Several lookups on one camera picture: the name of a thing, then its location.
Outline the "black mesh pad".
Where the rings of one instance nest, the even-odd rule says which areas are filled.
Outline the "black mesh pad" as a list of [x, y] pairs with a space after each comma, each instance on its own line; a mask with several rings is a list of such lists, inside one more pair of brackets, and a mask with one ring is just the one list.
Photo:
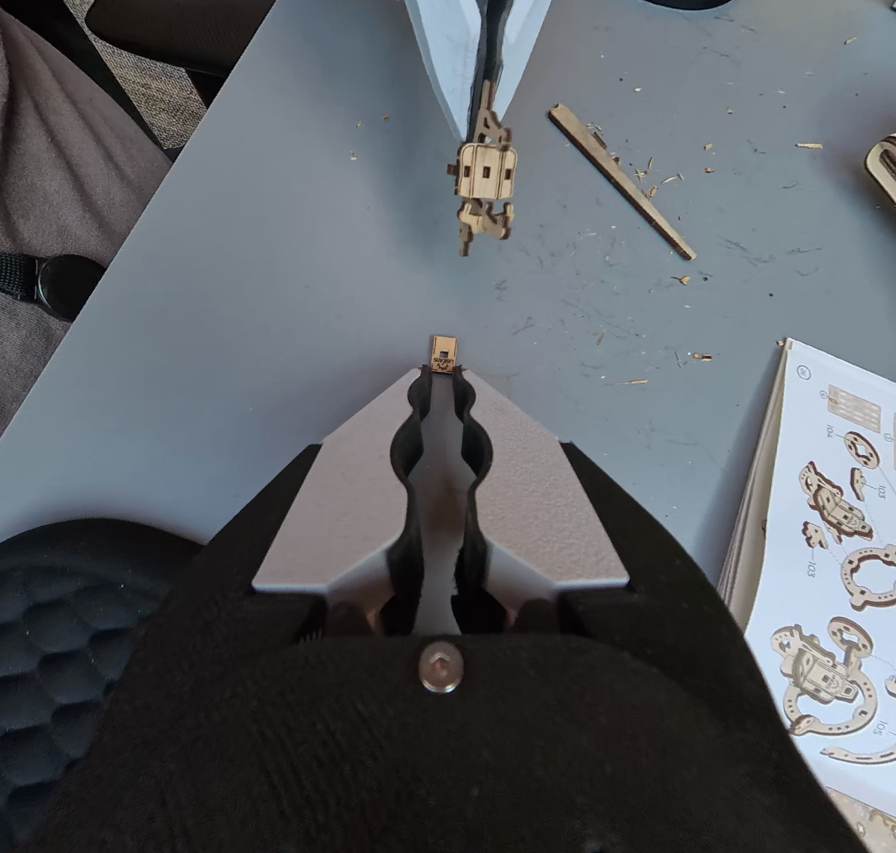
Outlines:
[[1, 850], [37, 830], [93, 742], [145, 623], [201, 545], [114, 519], [1, 545]]

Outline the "white instruction booklet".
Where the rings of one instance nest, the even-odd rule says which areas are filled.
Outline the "white instruction booklet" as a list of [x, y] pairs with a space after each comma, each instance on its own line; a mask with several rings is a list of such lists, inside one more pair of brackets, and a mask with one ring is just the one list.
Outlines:
[[895, 386], [781, 347], [719, 591], [815, 779], [894, 851]]

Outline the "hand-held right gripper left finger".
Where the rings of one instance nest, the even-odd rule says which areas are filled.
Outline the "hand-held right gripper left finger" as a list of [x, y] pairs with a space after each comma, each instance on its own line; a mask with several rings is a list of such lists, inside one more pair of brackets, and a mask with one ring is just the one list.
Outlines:
[[323, 440], [254, 591], [351, 604], [387, 635], [413, 631], [425, 566], [410, 474], [431, 394], [431, 369], [412, 369]]

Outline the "wooden model assembly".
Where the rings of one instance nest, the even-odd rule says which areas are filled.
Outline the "wooden model assembly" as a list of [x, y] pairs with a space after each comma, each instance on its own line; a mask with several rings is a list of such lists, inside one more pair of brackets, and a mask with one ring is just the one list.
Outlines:
[[460, 198], [460, 254], [469, 255], [477, 235], [505, 240], [511, 234], [514, 209], [511, 203], [518, 155], [511, 144], [511, 129], [494, 110], [494, 85], [485, 79], [481, 101], [469, 141], [463, 143], [448, 174], [454, 177], [454, 192]]

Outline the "person's grey clothing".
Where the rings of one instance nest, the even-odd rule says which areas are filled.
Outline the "person's grey clothing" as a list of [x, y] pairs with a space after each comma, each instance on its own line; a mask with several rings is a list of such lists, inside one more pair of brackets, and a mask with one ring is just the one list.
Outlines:
[[[92, 79], [1, 12], [1, 250], [105, 269], [172, 167]], [[1, 295], [1, 430], [72, 324]]]

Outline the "long wooden strip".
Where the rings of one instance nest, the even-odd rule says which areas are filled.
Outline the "long wooden strip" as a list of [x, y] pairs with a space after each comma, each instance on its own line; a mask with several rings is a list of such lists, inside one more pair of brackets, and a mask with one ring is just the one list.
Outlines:
[[548, 119], [577, 148], [590, 164], [622, 195], [646, 223], [669, 245], [671, 250], [687, 261], [697, 258], [696, 252], [681, 234], [667, 221], [651, 199], [622, 169], [617, 159], [611, 155], [597, 130], [589, 130], [566, 106], [557, 104], [547, 113]]

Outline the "curved wooden piece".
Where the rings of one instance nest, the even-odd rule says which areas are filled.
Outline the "curved wooden piece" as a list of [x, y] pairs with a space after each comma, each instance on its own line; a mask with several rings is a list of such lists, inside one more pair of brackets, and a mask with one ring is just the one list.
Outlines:
[[896, 201], [895, 134], [888, 135], [872, 147], [866, 157], [865, 166], [868, 174], [894, 204]]

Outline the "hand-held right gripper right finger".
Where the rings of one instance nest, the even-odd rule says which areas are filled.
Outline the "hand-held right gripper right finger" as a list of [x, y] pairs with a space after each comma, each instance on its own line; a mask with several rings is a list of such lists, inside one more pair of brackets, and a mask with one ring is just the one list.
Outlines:
[[629, 572], [559, 439], [473, 371], [453, 375], [473, 474], [452, 610], [462, 634], [499, 634], [533, 600], [622, 589]]

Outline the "scattered wood splinters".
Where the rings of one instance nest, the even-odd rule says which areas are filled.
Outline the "scattered wood splinters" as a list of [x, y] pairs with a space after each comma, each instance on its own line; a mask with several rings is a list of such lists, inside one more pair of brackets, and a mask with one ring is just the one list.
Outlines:
[[[646, 383], [678, 350], [745, 367], [794, 336], [888, 376], [878, 200], [858, 175], [874, 106], [876, 38], [824, 16], [759, 27], [730, 12], [642, 18], [635, 29], [554, 24], [510, 124], [521, 152], [510, 242], [457, 259], [443, 130], [402, 19], [358, 33], [346, 73], [363, 142], [346, 157], [372, 192], [344, 220], [353, 270], [353, 382], [380, 388], [424, 360], [427, 319], [460, 335], [469, 366], [514, 379], [582, 363]], [[568, 107], [697, 254], [687, 261], [548, 119]]]

